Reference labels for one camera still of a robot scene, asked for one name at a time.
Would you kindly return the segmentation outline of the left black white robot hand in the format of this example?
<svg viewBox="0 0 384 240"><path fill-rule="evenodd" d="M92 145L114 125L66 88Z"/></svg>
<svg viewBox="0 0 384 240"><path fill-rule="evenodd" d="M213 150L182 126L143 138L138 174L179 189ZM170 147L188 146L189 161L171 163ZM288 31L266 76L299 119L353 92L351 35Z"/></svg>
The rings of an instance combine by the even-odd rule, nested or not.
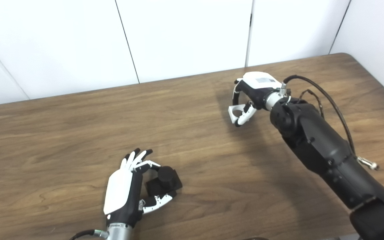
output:
<svg viewBox="0 0 384 240"><path fill-rule="evenodd" d="M103 213L106 225L125 224L134 227L144 214L153 212L175 198L182 187L177 172L145 158L151 149L139 148L128 153L119 169L111 174L105 193ZM148 196L141 198L143 175L148 170L157 173L155 179L146 183Z"/></svg>

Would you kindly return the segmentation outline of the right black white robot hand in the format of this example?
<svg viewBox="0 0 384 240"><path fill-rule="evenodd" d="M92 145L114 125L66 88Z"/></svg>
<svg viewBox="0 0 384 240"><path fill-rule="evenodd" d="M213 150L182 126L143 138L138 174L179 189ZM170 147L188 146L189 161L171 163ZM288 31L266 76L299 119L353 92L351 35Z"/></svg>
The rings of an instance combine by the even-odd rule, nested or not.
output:
<svg viewBox="0 0 384 240"><path fill-rule="evenodd" d="M228 107L231 122L244 125L258 110L271 111L286 97L285 84L265 72L247 72L234 82L232 105Z"/></svg>

